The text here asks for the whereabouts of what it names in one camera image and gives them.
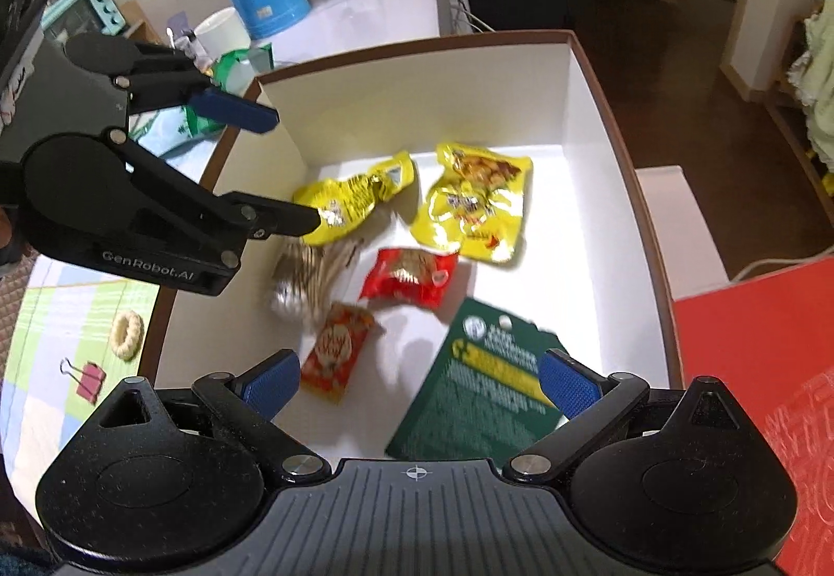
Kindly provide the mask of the green snack bag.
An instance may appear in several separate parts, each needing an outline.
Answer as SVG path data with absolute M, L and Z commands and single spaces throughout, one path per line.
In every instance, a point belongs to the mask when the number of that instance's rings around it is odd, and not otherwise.
M 246 50 L 229 52 L 212 66 L 212 84 L 208 88 L 218 88 L 223 92 L 236 94 L 248 99 L 244 94 L 257 76 L 257 66 L 270 58 L 269 50 Z

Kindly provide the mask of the dark green sachet card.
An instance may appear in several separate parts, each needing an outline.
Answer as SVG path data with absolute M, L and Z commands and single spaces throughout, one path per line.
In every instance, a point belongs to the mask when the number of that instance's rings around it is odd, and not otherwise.
M 538 378 L 544 353 L 561 347 L 554 333 L 465 299 L 386 455 L 503 466 L 562 419 Z

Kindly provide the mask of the yellow snack packet large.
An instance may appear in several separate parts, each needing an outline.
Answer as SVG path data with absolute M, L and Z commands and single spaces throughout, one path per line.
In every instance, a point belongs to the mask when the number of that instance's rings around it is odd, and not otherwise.
M 421 203 L 411 235 L 424 247 L 509 264 L 524 220 L 529 157 L 459 143 L 437 145 L 443 172 Z

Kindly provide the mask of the red yellow candy packet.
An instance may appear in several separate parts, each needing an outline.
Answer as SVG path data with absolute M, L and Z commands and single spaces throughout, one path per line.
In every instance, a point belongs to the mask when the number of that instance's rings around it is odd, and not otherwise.
M 332 402 L 341 401 L 366 340 L 376 330 L 366 309 L 334 302 L 314 347 L 301 365 L 301 385 Z

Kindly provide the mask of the pink binder clip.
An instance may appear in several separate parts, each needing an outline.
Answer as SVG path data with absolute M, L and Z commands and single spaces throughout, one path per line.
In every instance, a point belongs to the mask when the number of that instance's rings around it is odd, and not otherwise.
M 82 367 L 76 367 L 68 359 L 59 363 L 59 372 L 75 383 L 75 394 L 88 404 L 95 405 L 101 395 L 106 373 L 102 367 L 88 361 Z

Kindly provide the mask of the plaid tablecloth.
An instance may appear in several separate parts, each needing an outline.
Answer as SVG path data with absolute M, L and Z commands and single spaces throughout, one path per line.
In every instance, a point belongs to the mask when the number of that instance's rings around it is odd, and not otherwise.
M 93 405 L 76 392 L 83 370 L 105 373 L 102 394 L 139 371 L 112 350 L 115 322 L 134 312 L 149 323 L 155 285 L 40 257 L 27 281 L 2 388 L 2 448 L 17 496 L 31 496 L 41 474 Z

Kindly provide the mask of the teal mini oven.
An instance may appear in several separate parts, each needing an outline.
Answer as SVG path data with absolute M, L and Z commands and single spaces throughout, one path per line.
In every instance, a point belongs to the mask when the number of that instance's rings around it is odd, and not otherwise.
M 127 28 L 115 0 L 58 0 L 41 17 L 41 30 L 48 40 L 65 44 L 85 32 L 119 35 Z

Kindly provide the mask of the yellow snack packet small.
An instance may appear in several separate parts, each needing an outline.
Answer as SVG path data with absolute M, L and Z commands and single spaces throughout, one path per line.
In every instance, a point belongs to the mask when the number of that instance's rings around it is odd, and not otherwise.
M 321 219 L 320 225 L 301 240 L 307 246 L 318 247 L 349 236 L 377 206 L 399 195 L 414 178 L 409 152 L 400 151 L 343 181 L 328 178 L 301 186 L 292 194 L 292 201 L 313 207 Z

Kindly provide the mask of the brown white storage box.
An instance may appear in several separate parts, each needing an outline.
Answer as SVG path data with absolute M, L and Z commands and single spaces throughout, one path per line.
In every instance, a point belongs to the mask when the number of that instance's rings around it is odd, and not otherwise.
M 218 192 L 287 199 L 397 152 L 413 182 L 359 225 L 346 298 L 383 249 L 453 253 L 437 311 L 375 302 L 381 333 L 339 401 L 301 391 L 284 431 L 332 462 L 385 456 L 465 298 L 554 333 L 602 374 L 680 381 L 655 229 L 590 61 L 565 31 L 488 32 L 375 46 L 273 70 L 252 86 L 272 133 L 229 134 Z

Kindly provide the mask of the white ceramic cup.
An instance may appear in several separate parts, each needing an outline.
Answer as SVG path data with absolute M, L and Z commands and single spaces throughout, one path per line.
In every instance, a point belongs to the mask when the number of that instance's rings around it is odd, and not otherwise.
M 220 59 L 229 52 L 246 51 L 252 45 L 248 30 L 234 7 L 206 17 L 194 28 L 195 38 L 212 59 Z

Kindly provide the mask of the red snack packet gold label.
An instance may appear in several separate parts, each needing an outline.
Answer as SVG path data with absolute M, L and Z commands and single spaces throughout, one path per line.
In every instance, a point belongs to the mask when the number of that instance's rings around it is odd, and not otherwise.
M 443 303 L 458 267 L 458 254 L 411 247 L 380 249 L 361 289 L 363 299 L 395 299 L 427 309 Z

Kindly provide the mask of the red motul floor mat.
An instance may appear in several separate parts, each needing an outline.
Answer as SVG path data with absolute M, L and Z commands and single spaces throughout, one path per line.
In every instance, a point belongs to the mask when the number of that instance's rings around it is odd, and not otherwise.
M 790 574 L 832 572 L 832 287 L 827 257 L 674 304 L 684 375 L 720 378 L 798 489 Z

